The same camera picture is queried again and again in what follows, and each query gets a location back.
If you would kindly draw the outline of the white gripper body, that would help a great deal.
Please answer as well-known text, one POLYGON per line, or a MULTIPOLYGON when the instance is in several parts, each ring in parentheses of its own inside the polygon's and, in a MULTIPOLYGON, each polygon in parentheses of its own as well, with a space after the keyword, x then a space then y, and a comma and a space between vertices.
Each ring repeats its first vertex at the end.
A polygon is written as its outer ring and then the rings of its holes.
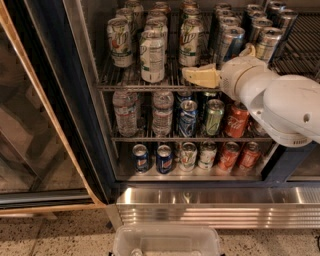
POLYGON ((279 75, 253 57, 236 57, 226 62, 220 72, 220 89, 231 99, 252 102, 279 75))

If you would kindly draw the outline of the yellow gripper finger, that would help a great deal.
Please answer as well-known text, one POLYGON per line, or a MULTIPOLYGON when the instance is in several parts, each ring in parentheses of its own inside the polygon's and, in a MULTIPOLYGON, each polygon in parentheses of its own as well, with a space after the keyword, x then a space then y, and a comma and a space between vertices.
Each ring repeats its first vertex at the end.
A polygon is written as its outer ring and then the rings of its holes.
POLYGON ((201 67, 184 67, 182 75, 186 81, 200 87, 217 88, 220 82, 220 72, 214 64, 201 67))
POLYGON ((256 56, 256 49, 255 46, 252 43, 247 43, 245 45, 245 48, 240 52, 239 54, 240 57, 245 57, 245 56, 256 56))

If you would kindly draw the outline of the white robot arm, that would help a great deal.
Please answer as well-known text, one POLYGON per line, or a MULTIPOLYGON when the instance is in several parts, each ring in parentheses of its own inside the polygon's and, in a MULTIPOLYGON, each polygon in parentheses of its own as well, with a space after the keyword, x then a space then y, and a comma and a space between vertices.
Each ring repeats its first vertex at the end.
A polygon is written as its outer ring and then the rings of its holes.
POLYGON ((299 75, 278 75, 256 57, 252 44, 221 69, 213 64, 185 67, 182 75, 192 84, 219 88, 242 103, 280 145, 320 143, 320 84, 299 75))

